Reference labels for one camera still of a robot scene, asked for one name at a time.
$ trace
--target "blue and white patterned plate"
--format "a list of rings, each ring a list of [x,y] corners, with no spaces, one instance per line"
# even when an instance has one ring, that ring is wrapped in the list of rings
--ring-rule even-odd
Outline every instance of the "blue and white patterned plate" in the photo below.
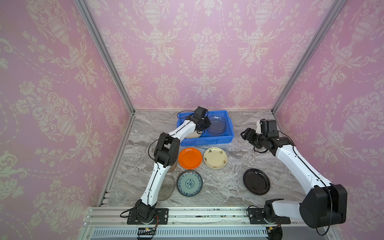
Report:
[[[177,178],[177,189],[187,197],[198,194],[203,187],[203,179],[200,174],[193,170],[182,172]]]

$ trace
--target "cable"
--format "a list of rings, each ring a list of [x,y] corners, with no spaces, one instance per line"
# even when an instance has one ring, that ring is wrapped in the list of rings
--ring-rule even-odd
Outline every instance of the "cable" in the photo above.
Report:
[[[281,132],[282,134],[284,134],[285,136],[287,136],[288,138],[289,138],[289,140],[291,140],[291,142],[293,143],[293,145],[295,144],[294,142],[293,142],[293,140],[291,139],[291,137],[290,136],[288,136],[287,134],[285,134],[285,133],[283,133],[283,132]]]
[[[245,210],[245,214],[246,214],[248,217],[250,217],[249,214],[248,214],[248,211],[249,211],[249,209],[250,209],[251,207],[256,207],[256,208],[258,208],[258,209],[261,209],[261,208],[259,208],[258,206],[250,205],[250,206],[247,208],[247,210]]]
[[[309,167],[308,167],[308,165],[299,157],[299,155],[296,153],[296,151],[295,151],[295,147],[294,146],[292,146],[292,149],[293,149],[293,152],[296,154],[296,156],[301,160],[301,162],[302,163],[304,163],[304,165],[313,173],[313,175],[315,175],[315,177],[317,177],[318,179],[320,179],[317,175],[316,175],[316,173],[314,173],[313,171],[312,171],[312,169],[310,169]]]
[[[155,215],[154,218],[157,218],[157,221],[156,221],[155,227],[152,228],[152,230],[150,230],[150,233],[153,232],[153,234],[152,234],[152,237],[149,240],[151,240],[156,235],[156,230],[157,230],[157,227],[159,226],[159,217],[157,215]],[[137,233],[138,239],[141,238],[140,237],[141,235],[149,235],[149,234],[146,234],[146,232]]]
[[[184,125],[184,126],[182,126],[179,130],[177,130],[173,135],[175,135],[176,133],[178,133],[180,130],[182,130],[185,126],[187,126],[190,122],[192,122],[191,120],[189,120],[189,122],[186,124],[186,125]]]
[[[129,217],[129,215],[127,215],[127,216],[122,216],[122,215],[123,215],[124,213],[126,213],[126,212],[130,212],[132,209],[134,209],[134,207],[131,208],[131,209],[125,210],[124,212],[122,212],[122,213],[120,214],[120,217],[122,217],[122,218],[127,218],[127,217]]]
[[[279,227],[280,227],[280,229],[281,229],[281,235],[283,236],[284,233],[283,233],[283,228],[282,228],[282,226],[281,226],[281,222],[280,222],[280,221],[279,221]]]
[[[253,150],[254,150],[255,152],[258,152],[258,153],[266,153],[266,152],[268,152],[268,149],[265,150],[265,151],[262,151],[262,152],[256,151],[255,147],[253,147]]]
[[[151,148],[152,144],[154,144],[154,143],[155,143],[157,140],[159,140],[160,138],[162,138],[162,137],[159,137],[158,139],[156,139],[155,141],[153,141],[153,142],[149,145],[149,147],[148,147],[148,156],[149,156],[152,160],[155,160],[155,159],[152,158],[152,157],[150,156],[150,154],[149,154],[149,149]]]
[[[197,134],[203,135],[203,134],[205,133],[205,129],[204,129],[204,131],[201,132],[201,133],[199,133],[199,131],[196,131],[196,132],[197,132]]]
[[[192,111],[192,110],[184,110],[184,111],[181,111],[177,114],[177,118],[179,118],[179,114],[182,113],[182,112],[195,112],[195,111]]]
[[[331,191],[329,190],[329,188],[327,187],[327,189],[328,189],[328,194],[329,194],[329,199],[330,199],[330,201],[331,201],[331,212],[329,213],[329,223],[328,223],[328,228],[327,228],[327,230],[325,231],[325,233],[323,233],[323,234],[320,234],[319,233],[319,231],[317,230],[317,228],[316,228],[316,232],[317,232],[317,234],[319,234],[320,236],[324,236],[324,235],[326,235],[327,233],[328,233],[328,231],[329,231],[329,228],[331,227],[331,219],[332,219],[332,196],[331,196]]]
[[[155,181],[155,178],[156,178],[156,175],[157,175],[158,171],[159,171],[159,164],[157,163],[157,170],[156,170],[156,172],[155,172],[155,176],[153,177],[151,186],[150,186],[149,189],[148,189],[148,199],[147,199],[147,205],[148,205],[148,206],[149,206],[149,193],[151,192],[151,188],[152,188],[153,182]]]

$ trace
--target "gray marble surface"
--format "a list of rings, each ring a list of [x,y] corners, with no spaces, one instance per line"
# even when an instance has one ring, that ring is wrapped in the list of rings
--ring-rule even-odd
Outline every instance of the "gray marble surface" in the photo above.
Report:
[[[177,113],[136,112],[124,155],[112,185],[109,206],[134,206],[144,192],[153,169],[153,160],[147,149],[161,132],[176,128]],[[245,206],[264,205],[265,200],[284,198],[303,200],[305,193],[288,168],[270,152],[259,154],[245,142],[240,133],[247,127],[255,128],[260,119],[273,119],[270,111],[229,112],[235,138],[230,144],[196,147],[204,154],[212,147],[222,148],[228,155],[228,162],[221,169],[209,168],[204,162],[195,169],[203,178],[203,188],[193,197],[181,195],[175,187],[171,197],[158,201],[158,206]],[[271,182],[270,191],[258,196],[249,192],[243,184],[243,174],[247,169],[257,168],[267,174]],[[184,171],[180,165],[170,173],[175,181]]]

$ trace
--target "black plate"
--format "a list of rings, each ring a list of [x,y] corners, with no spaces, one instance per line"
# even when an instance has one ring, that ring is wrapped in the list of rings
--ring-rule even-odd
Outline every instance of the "black plate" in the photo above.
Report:
[[[243,175],[246,188],[253,194],[264,195],[271,188],[268,176],[259,169],[248,169]]]

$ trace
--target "wall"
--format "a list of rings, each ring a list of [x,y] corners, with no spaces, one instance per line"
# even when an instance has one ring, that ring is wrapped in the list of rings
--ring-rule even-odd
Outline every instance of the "wall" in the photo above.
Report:
[[[73,1],[0,5],[0,239],[76,239],[129,113]]]
[[[135,109],[271,109],[333,0],[87,0]]]
[[[384,1],[348,0],[277,118],[299,151],[348,191],[345,240],[384,227]]]

